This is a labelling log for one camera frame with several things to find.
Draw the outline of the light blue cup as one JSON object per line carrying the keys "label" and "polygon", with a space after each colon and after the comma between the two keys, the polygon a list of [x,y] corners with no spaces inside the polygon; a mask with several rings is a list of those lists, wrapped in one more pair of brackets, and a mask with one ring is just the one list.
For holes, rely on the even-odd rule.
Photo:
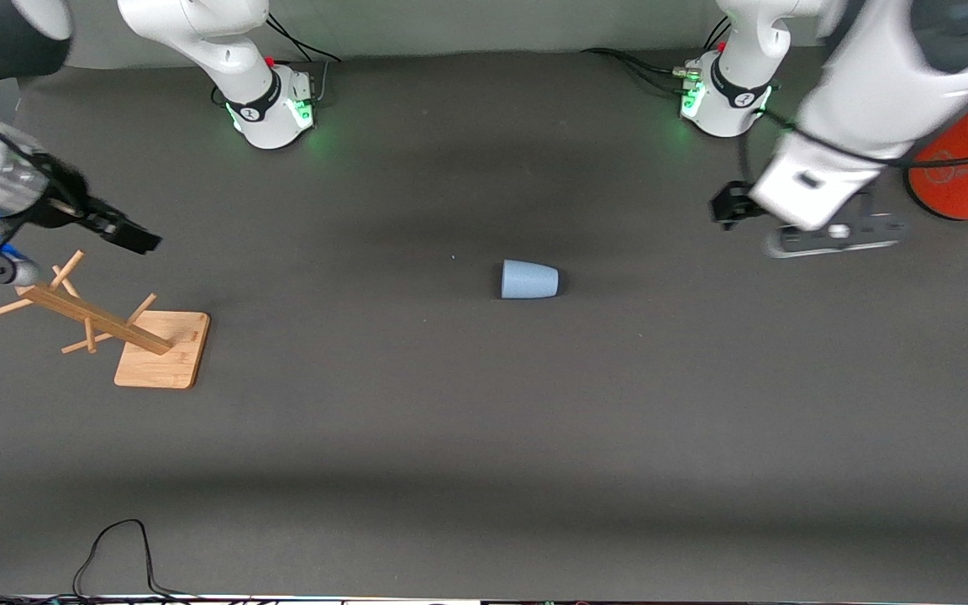
{"label": "light blue cup", "polygon": [[501,264],[499,297],[503,300],[535,300],[560,295],[561,273],[557,268],[507,258]]}

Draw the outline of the wooden mug tree stand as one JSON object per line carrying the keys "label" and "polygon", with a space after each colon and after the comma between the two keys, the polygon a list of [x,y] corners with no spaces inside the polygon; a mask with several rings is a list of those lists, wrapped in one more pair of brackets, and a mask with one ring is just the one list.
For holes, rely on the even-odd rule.
{"label": "wooden mug tree stand", "polygon": [[0,318],[26,308],[42,308],[81,326],[83,339],[62,347],[62,354],[96,354],[110,340],[122,342],[113,382],[126,388],[188,390],[195,386],[212,318],[208,313],[158,310],[150,292],[128,315],[111,313],[85,299],[71,276],[86,254],[82,250],[51,267],[51,279],[15,287],[16,298],[0,306]]}

